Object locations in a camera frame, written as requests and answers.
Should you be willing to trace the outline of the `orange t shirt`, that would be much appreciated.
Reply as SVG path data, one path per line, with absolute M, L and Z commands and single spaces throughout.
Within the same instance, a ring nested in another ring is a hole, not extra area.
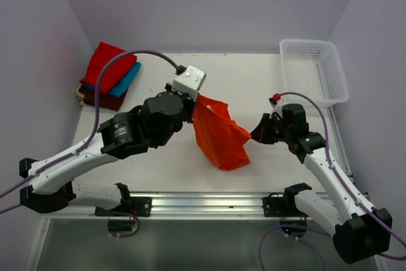
M 233 171 L 251 162 L 244 149 L 251 136 L 230 117 L 227 103 L 200 95 L 193 119 L 197 145 L 215 167 Z

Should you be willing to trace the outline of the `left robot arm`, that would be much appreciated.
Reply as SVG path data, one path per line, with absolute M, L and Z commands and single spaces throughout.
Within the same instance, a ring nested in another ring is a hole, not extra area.
M 60 211 L 69 205 L 94 206 L 117 215 L 132 215 L 135 206 L 123 183 L 95 185 L 79 176 L 102 165 L 165 146 L 184 123 L 193 121 L 199 94 L 180 93 L 170 84 L 129 112 L 101 123 L 90 136 L 42 161 L 19 163 L 28 185 L 20 190 L 20 204 L 37 213 Z

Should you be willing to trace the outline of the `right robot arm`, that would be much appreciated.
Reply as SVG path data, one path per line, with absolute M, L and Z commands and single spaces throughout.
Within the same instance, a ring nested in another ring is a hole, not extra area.
M 329 236 L 341 259 L 352 264 L 388 250 L 392 217 L 377 209 L 334 160 L 326 137 L 311 132 L 300 104 L 278 106 L 264 113 L 251 138 L 261 144 L 283 142 L 319 181 L 331 203 L 306 183 L 285 188 L 280 197 L 263 198 L 265 216 L 300 216 L 315 220 Z

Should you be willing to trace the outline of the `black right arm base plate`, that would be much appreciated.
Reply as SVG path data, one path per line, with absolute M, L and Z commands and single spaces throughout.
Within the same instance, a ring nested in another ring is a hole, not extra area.
M 299 214 L 295 211 L 288 209 L 287 204 L 283 200 L 283 197 L 266 196 L 262 198 L 262 208 L 264 217 L 295 217 Z

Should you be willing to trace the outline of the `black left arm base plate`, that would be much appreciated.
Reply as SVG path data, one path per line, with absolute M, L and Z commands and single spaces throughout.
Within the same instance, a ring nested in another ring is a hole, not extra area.
M 114 209 L 95 208 L 95 216 L 125 216 L 149 217 L 152 209 L 151 197 L 130 197 Z

